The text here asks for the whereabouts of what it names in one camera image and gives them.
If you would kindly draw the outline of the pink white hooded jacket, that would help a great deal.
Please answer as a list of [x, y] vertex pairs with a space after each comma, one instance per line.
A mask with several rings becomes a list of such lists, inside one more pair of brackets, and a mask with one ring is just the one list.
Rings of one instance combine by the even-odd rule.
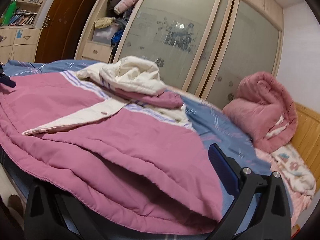
[[180, 96], [114, 92], [109, 65], [15, 76], [1, 85], [1, 146], [23, 171], [108, 220], [196, 235], [222, 218], [222, 190]]

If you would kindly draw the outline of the light wood side cabinet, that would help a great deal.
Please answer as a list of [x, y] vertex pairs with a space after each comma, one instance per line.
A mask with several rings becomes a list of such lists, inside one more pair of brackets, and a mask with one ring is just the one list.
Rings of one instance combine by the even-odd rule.
[[41, 31], [28, 26], [1, 27], [1, 62], [34, 62]]

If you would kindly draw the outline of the floral white blanket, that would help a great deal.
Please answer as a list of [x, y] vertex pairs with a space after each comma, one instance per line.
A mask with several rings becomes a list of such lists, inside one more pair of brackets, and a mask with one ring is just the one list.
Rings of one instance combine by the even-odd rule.
[[287, 144], [271, 153], [291, 189], [295, 192], [314, 197], [316, 180], [300, 154]]

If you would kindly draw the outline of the brown wooden door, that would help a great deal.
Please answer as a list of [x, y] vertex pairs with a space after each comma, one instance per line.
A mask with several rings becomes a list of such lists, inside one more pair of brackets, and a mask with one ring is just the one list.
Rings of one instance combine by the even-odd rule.
[[73, 59], [81, 33], [97, 0], [53, 0], [37, 45], [36, 63]]

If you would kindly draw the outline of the wooden bed headboard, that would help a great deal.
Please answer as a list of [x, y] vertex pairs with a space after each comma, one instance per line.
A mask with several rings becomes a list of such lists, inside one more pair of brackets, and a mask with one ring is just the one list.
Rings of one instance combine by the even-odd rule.
[[291, 144], [298, 151], [316, 180], [316, 191], [319, 190], [320, 175], [320, 114], [313, 109], [295, 103], [298, 126]]

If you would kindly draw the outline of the rolled pink quilt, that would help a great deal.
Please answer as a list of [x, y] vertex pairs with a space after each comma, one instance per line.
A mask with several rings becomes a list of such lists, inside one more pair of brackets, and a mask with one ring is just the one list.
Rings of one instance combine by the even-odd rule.
[[272, 153], [295, 135], [298, 115], [287, 89], [267, 72], [242, 79], [235, 98], [222, 110], [253, 140], [253, 145]]

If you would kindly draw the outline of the clear plastic storage box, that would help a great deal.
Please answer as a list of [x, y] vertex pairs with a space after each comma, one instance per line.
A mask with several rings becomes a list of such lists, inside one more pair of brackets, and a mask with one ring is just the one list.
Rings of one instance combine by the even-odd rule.
[[112, 24], [101, 29], [95, 28], [92, 41], [110, 45], [114, 34], [118, 30], [119, 30], [119, 25], [117, 24]]

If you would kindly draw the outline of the beige cloth bag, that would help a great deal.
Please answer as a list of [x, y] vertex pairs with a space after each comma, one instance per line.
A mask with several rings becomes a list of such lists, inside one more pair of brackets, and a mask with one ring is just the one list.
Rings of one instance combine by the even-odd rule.
[[114, 17], [103, 17], [95, 20], [95, 29], [102, 29], [110, 26], [116, 19]]

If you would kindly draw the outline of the blue garment in wardrobe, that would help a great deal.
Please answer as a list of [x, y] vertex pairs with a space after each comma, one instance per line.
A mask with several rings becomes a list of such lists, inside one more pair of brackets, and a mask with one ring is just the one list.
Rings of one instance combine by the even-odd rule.
[[116, 46], [121, 41], [122, 35], [124, 33], [123, 29], [120, 29], [119, 31], [116, 31], [111, 39], [111, 46]]

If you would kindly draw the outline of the beige sliding door wardrobe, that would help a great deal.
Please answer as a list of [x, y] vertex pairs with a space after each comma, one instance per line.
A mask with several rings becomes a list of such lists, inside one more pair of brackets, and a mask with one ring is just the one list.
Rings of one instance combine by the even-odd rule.
[[116, 46], [92, 41], [95, 20], [111, 13], [107, 2], [96, 1], [76, 59], [151, 60], [164, 83], [219, 108], [235, 98], [244, 77], [278, 72], [284, 21], [275, 0], [139, 0], [123, 13], [127, 24]]

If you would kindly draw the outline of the wall bookshelf with books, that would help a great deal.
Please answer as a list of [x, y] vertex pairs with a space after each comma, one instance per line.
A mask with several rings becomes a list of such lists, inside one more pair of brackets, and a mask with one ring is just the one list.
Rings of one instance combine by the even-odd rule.
[[5, 23], [5, 15], [9, 5], [1, 15], [1, 26], [35, 26], [39, 18], [40, 12], [43, 9], [46, 0], [11, 0], [14, 3], [15, 9], [12, 12], [8, 23]]

